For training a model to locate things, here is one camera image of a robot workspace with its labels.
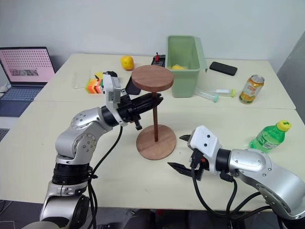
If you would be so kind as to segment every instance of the red object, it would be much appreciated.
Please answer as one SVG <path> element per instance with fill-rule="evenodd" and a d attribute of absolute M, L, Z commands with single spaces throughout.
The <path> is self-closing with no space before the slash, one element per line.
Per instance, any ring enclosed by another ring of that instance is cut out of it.
<path fill-rule="evenodd" d="M 155 57 L 154 60 L 155 60 L 155 61 L 159 61 L 159 55 L 158 55 L 158 53 L 157 53 L 157 55 L 156 55 L 156 57 Z"/>

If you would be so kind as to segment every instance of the yellow object in bin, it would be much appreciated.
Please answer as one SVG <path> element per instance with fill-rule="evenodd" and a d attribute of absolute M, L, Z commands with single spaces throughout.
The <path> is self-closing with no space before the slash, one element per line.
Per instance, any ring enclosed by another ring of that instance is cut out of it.
<path fill-rule="evenodd" d="M 185 67 L 182 67 L 178 64 L 175 64 L 173 67 L 172 67 L 173 70 L 186 70 L 187 68 Z"/>

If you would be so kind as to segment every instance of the test tube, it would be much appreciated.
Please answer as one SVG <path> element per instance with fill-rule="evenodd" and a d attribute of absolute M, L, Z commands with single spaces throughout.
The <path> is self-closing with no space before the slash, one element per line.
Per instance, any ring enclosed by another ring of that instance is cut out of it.
<path fill-rule="evenodd" d="M 199 89 L 199 88 L 195 88 L 195 94 L 200 96 L 200 97 L 202 97 L 202 98 L 211 100 L 214 103 L 216 103 L 217 100 L 218 100 L 218 94 L 217 93 L 214 93 L 214 92 L 205 92 L 204 90 Z"/>
<path fill-rule="evenodd" d="M 236 89 L 216 89 L 210 92 L 217 93 L 219 96 L 229 96 L 232 98 L 236 95 Z"/>

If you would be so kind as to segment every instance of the green plastic bin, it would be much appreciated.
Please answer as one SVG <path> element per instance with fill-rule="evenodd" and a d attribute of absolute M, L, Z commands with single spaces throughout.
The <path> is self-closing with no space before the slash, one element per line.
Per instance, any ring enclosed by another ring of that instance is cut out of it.
<path fill-rule="evenodd" d="M 172 70 L 174 65 L 187 70 Z M 165 67 L 174 75 L 172 93 L 174 97 L 192 97 L 201 69 L 207 69 L 200 38 L 171 35 L 167 37 Z"/>

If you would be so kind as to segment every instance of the wooden base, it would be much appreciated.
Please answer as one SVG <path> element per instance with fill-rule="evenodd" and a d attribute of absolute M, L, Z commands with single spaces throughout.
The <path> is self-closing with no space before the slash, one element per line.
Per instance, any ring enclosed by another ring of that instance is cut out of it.
<path fill-rule="evenodd" d="M 137 138 L 137 149 L 149 160 L 160 160 L 167 157 L 176 146 L 176 135 L 171 128 L 158 125 L 157 142 L 154 141 L 153 125 L 143 129 Z"/>

